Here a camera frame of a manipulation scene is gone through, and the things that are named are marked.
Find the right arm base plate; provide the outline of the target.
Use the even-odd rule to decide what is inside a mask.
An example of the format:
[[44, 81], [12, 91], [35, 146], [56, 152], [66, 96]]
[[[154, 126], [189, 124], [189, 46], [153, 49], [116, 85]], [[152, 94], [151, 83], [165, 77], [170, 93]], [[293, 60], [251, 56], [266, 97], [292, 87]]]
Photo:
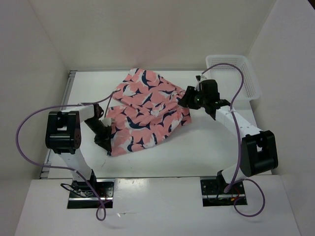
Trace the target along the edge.
[[235, 184], [227, 193], [219, 190], [214, 177], [201, 178], [200, 185], [203, 207], [225, 207], [234, 204], [244, 206], [248, 204], [242, 182]]

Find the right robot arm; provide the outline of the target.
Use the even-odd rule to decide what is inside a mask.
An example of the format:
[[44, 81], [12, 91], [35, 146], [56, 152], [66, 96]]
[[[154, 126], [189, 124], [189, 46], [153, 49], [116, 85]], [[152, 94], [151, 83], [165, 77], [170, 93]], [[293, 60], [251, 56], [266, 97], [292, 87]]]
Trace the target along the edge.
[[227, 193], [233, 184], [278, 167], [276, 139], [270, 130], [263, 131], [231, 107], [230, 102], [220, 98], [215, 80], [197, 76], [197, 86], [188, 86], [178, 104], [184, 108], [205, 112], [224, 125], [237, 138], [238, 154], [235, 165], [217, 174], [216, 188]]

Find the pink shark print shorts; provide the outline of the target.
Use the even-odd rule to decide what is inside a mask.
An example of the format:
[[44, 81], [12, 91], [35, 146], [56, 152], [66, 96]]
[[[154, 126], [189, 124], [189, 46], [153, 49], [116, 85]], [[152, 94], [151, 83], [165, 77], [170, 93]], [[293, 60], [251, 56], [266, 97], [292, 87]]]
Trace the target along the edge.
[[172, 132], [192, 122], [188, 108], [178, 105], [185, 89], [160, 74], [134, 68], [115, 88], [112, 106], [106, 117], [112, 121], [111, 151], [116, 157], [152, 148]]

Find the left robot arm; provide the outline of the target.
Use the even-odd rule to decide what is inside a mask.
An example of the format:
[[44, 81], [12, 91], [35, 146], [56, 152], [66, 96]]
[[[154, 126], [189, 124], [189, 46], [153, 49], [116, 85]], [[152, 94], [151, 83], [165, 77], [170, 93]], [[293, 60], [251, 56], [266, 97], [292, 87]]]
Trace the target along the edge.
[[48, 115], [45, 144], [59, 155], [71, 168], [74, 186], [86, 196], [94, 196], [98, 191], [98, 183], [80, 150], [82, 135], [81, 123], [85, 123], [94, 133], [94, 143], [111, 152], [111, 124], [102, 119], [104, 110], [99, 104], [78, 106]]

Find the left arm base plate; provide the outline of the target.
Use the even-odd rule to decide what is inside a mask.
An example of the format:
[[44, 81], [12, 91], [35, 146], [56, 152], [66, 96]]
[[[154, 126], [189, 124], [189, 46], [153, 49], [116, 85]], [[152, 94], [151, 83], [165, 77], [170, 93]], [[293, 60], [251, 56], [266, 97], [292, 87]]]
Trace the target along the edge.
[[[94, 185], [95, 192], [105, 205], [105, 208], [113, 207], [114, 179], [97, 179]], [[85, 182], [73, 181], [71, 184], [61, 183], [60, 186], [69, 193], [67, 209], [97, 209], [100, 201], [96, 194]]]

